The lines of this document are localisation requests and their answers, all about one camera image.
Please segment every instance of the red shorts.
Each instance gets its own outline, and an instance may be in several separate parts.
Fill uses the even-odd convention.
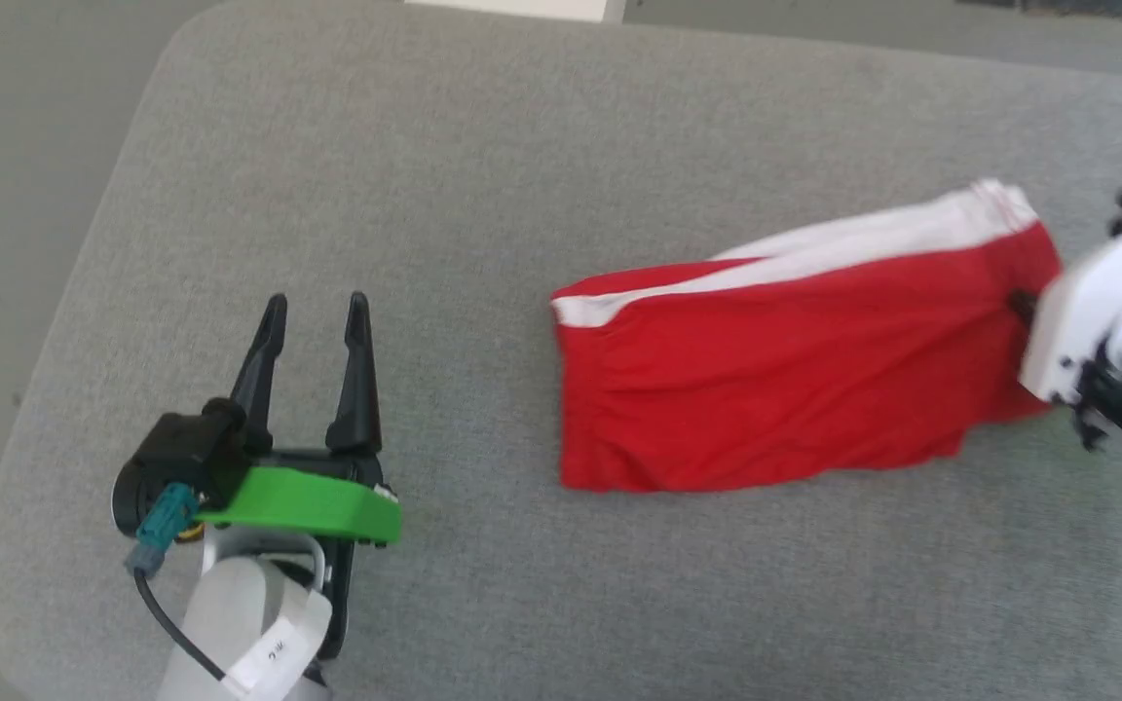
[[[1045,409],[1008,298],[1057,274],[1020,190],[983,181],[570,285],[562,482],[739,489],[954,455],[973,425]]]

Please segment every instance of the white label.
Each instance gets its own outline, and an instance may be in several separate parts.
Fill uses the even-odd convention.
[[[264,679],[269,679],[276,670],[288,670],[289,658],[297,653],[306,653],[304,645],[293,635],[294,627],[288,618],[280,617],[267,633],[246,649],[245,655],[231,665],[223,677],[223,688],[234,693],[237,698],[248,698],[255,686]]]

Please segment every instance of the gray fabric surface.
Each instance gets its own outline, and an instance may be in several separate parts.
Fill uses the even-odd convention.
[[[168,644],[120,566],[116,471],[230,389],[273,292],[273,430],[321,443],[360,288],[406,524],[359,554],[340,698],[1122,698],[1122,458],[1063,414],[889,474],[558,485],[553,288],[978,176],[1024,186],[1065,257],[1098,243],[1122,79],[348,0],[202,15],[6,450],[0,666],[35,698],[151,698]],[[157,582],[177,616],[196,556]]]

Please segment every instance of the red fabric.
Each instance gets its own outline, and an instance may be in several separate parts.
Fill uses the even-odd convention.
[[[744,262],[620,271],[553,298]],[[558,324],[562,483],[725,490],[954,455],[973,425],[1045,409],[1015,378],[1028,330],[1008,297],[1057,274],[1038,223],[958,251],[641,298],[596,329]]]

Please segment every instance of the black cable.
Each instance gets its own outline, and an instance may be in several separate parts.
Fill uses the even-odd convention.
[[[211,661],[210,657],[206,657],[205,653],[196,648],[192,639],[184,635],[178,627],[175,627],[173,620],[167,616],[167,611],[164,611],[164,608],[159,607],[158,600],[155,599],[155,593],[150,591],[150,582],[146,581],[146,572],[141,569],[132,570],[132,580],[137,582],[137,591],[141,593],[141,598],[146,601],[146,608],[150,609],[150,612],[155,616],[155,620],[158,621],[158,625],[164,626],[164,630],[174,639],[175,644],[180,645],[180,648],[184,653],[188,653],[188,656],[196,664],[202,665],[203,670],[209,671],[210,675],[213,675],[214,682],[223,682],[223,670],[219,668],[219,665],[215,665],[214,661]]]

